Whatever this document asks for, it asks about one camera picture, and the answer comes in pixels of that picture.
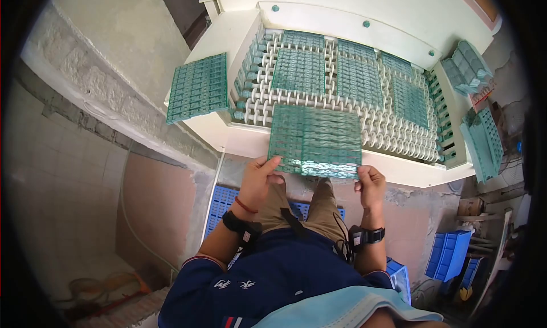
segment concrete wall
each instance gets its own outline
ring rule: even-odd
[[[127,83],[161,109],[190,54],[163,0],[52,0]]]
[[[214,174],[218,152],[184,124],[165,124],[161,102],[188,53],[162,0],[52,0],[21,57],[108,126],[196,172]]]

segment stack of circuit boards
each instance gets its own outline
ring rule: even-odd
[[[452,54],[452,58],[442,61],[454,90],[464,96],[478,92],[479,85],[486,85],[486,77],[492,77],[492,71],[469,42],[463,40]]]
[[[177,67],[174,71],[167,123],[228,109],[226,53]]]
[[[359,117],[306,106],[275,104],[268,158],[282,156],[278,171],[358,178]]]
[[[478,182],[496,177],[502,162],[503,148],[498,129],[488,108],[475,113],[469,109],[460,130],[469,148]]]

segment black cable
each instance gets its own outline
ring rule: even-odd
[[[338,239],[336,242],[335,242],[335,245],[336,247],[338,247],[338,242],[342,242],[341,244],[341,248],[340,248],[340,251],[342,253],[342,256],[344,255],[344,251],[343,251],[343,248],[346,249],[346,253],[345,253],[345,259],[346,259],[346,262],[348,262],[349,264],[353,263],[353,253],[352,251],[350,250],[350,243],[347,241],[348,240],[348,236],[346,235],[346,231],[344,231],[344,229],[342,228],[342,226],[340,226],[340,224],[338,223],[338,219],[336,218],[336,213],[332,213],[332,217],[334,218],[334,221],[336,222],[336,224],[338,225],[338,228],[340,229],[340,231],[342,231],[342,234],[344,235],[344,240],[342,239]]]
[[[338,223],[338,220],[336,219],[336,213],[333,212],[332,217],[334,218],[334,221],[338,225],[338,228],[340,229],[340,231],[342,231],[342,234],[344,235],[344,239],[347,241],[346,231],[344,231],[344,229],[342,229],[342,226],[340,226],[340,224]]]

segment left hand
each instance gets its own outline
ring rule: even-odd
[[[262,207],[268,195],[270,183],[284,182],[281,177],[274,174],[274,169],[281,162],[281,157],[274,156],[269,161],[266,159],[266,156],[262,156],[250,161],[243,173],[241,190],[237,198],[249,209],[259,210]]]

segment wrist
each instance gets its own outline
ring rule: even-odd
[[[381,229],[385,228],[386,223],[383,218],[383,211],[381,204],[374,207],[366,207],[363,210],[363,218],[361,220],[361,227],[364,229]]]
[[[234,202],[229,210],[231,210],[238,219],[245,220],[246,222],[252,222],[254,220],[255,213],[246,211],[237,202]]]

